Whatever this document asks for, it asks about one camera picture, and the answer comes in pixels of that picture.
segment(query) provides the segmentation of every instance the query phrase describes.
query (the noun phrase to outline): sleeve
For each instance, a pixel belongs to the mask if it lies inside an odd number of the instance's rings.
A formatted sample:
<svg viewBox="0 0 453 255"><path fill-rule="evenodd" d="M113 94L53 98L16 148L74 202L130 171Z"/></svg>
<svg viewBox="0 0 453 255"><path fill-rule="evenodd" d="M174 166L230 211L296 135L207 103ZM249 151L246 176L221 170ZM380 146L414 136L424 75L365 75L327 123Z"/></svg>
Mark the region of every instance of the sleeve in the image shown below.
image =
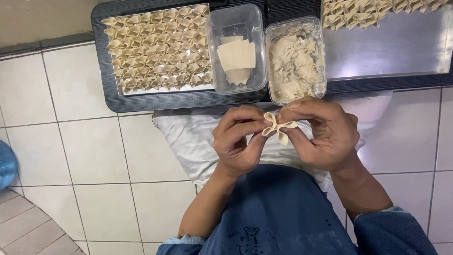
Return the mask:
<svg viewBox="0 0 453 255"><path fill-rule="evenodd" d="M159 246L156 255L198 255L205 242L199 236L172 237Z"/></svg>
<svg viewBox="0 0 453 255"><path fill-rule="evenodd" d="M354 232L364 254L437 254L417 220L399 206L357 216Z"/></svg>

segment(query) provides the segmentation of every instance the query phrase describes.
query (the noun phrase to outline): hand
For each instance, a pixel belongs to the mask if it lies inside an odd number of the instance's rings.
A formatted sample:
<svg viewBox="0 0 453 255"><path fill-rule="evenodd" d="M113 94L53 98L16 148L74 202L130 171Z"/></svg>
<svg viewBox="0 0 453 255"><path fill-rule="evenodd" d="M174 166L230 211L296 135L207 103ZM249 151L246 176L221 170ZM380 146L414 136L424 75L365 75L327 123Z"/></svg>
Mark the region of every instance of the hand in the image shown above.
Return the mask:
<svg viewBox="0 0 453 255"><path fill-rule="evenodd" d="M258 165L267 137L261 132L271 123L264 111L248 105L230 108L212 131L214 150L219 155L216 170L239 177ZM246 136L254 134L247 144Z"/></svg>
<svg viewBox="0 0 453 255"><path fill-rule="evenodd" d="M344 112L337 103L327 103L314 97L293 101L280 110L279 122L307 120L312 127L309 140L300 128L282 128L294 145L300 159L326 171L340 170L350 158L357 157L359 140L357 117Z"/></svg>

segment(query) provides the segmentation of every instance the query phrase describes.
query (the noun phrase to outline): white cloth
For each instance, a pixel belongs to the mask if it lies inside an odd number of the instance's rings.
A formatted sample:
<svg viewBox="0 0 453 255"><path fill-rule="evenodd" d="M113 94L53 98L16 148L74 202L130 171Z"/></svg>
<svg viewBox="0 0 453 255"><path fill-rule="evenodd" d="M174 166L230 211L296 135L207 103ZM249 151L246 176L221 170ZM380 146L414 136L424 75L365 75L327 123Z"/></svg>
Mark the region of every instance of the white cloth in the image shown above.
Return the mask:
<svg viewBox="0 0 453 255"><path fill-rule="evenodd" d="M377 124L392 97L392 91L352 93L326 96L324 100L339 103L345 112L358 117L357 129L360 133L356 149L365 145L373 127ZM252 104L266 112L277 113L280 106L273 103ZM179 163L189 179L204 185L214 171L218 156L212 148L212 130L223 114L232 105L207 108L173 109L154 111L153 123L163 133ZM313 138L310 124L299 121L298 126L309 139ZM326 171L312 168L302 162L293 145L280 144L276 136L269 138L261 155L261 164L276 164L303 169L312 175L322 191L328 192L332 186Z"/></svg>

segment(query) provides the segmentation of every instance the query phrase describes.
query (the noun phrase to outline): person's left hand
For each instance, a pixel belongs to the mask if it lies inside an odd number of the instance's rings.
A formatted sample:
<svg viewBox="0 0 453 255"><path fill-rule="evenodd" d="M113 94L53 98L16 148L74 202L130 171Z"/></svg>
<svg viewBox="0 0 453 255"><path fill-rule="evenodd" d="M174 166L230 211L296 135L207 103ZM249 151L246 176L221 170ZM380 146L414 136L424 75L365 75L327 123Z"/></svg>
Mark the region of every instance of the person's left hand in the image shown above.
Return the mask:
<svg viewBox="0 0 453 255"><path fill-rule="evenodd" d="M253 170L261 158L268 137L261 134L271 123L264 111L249 105L230 108L212 131L214 150L219 155L216 170L230 177L239 177ZM247 144L246 136L254 134Z"/></svg>

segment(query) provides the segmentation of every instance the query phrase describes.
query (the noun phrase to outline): row of dumplings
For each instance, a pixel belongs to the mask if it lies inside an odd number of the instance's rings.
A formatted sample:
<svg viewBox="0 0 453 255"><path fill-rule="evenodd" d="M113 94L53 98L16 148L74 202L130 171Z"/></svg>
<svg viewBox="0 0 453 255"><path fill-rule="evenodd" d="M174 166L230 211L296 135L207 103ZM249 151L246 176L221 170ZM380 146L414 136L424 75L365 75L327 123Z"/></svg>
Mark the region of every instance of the row of dumplings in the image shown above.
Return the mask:
<svg viewBox="0 0 453 255"><path fill-rule="evenodd" d="M120 29L123 27L133 27L134 25L171 23L176 20L193 20L198 17L205 18L209 13L207 5L198 5L195 8L183 7L180 9L163 10L153 13L143 13L132 17L115 17L102 20L102 23L111 28Z"/></svg>
<svg viewBox="0 0 453 255"><path fill-rule="evenodd" d="M188 49L192 51L199 51L206 49L207 39L202 37L200 39L183 39L182 41L172 42L171 36L169 34L163 34L159 37L154 37L152 40L148 40L148 37L144 36L135 36L127 37L124 39L115 39L109 42L108 48L112 51L109 51L109 54L114 55L113 50L123 50L123 49L147 49L144 53L149 50L157 51L157 48L168 52L171 50L171 53L176 53L178 51L187 51Z"/></svg>
<svg viewBox="0 0 453 255"><path fill-rule="evenodd" d="M122 88L125 93L129 91L137 91L139 89L147 91L152 88L159 90L160 88L165 88L170 90L171 88L176 88L180 90L185 85L190 87L195 87L198 85L210 84L212 81L212 74L207 73L203 76L200 75L188 75L188 74L179 74L174 77L146 77L146 78L131 78L127 80L122 80L118 83L118 88Z"/></svg>
<svg viewBox="0 0 453 255"><path fill-rule="evenodd" d="M181 64L180 66L190 65L190 64L198 64L199 66L203 66L206 68L211 68L211 62L208 59L204 59L198 53L179 53L176 55L172 54L154 54L151 56L140 56L140 57L127 57L122 58L119 56L116 58L112 65L116 67L116 69L129 69L131 67L156 67L159 65L177 65Z"/></svg>
<svg viewBox="0 0 453 255"><path fill-rule="evenodd" d="M208 67L206 65L199 65L197 63L186 64L186 63L179 63L176 65L167 64L163 66L156 66L156 67L130 67L128 69L117 69L113 75L118 76L120 78L128 79L128 78L157 78L160 76L171 77L173 75L179 74L187 74L187 75L194 75L194 74L203 74L208 71Z"/></svg>
<svg viewBox="0 0 453 255"><path fill-rule="evenodd" d="M197 20L199 20L199 22L195 22L196 20L180 20L169 24L149 24L146 26L135 25L133 27L123 27L120 29L110 28L105 29L104 33L113 39L124 39L126 37L134 37L138 35L144 37L149 35L160 36L162 34L173 35L174 33L176 33L174 36L175 40L193 38L196 35L202 37L206 36L206 30L204 29L206 18L199 17Z"/></svg>
<svg viewBox="0 0 453 255"><path fill-rule="evenodd" d="M355 26L366 28L370 25L379 27L380 20L387 11L398 13L404 10L425 12L428 7L436 10L448 0L324 0L323 29L337 31L341 27L352 29Z"/></svg>

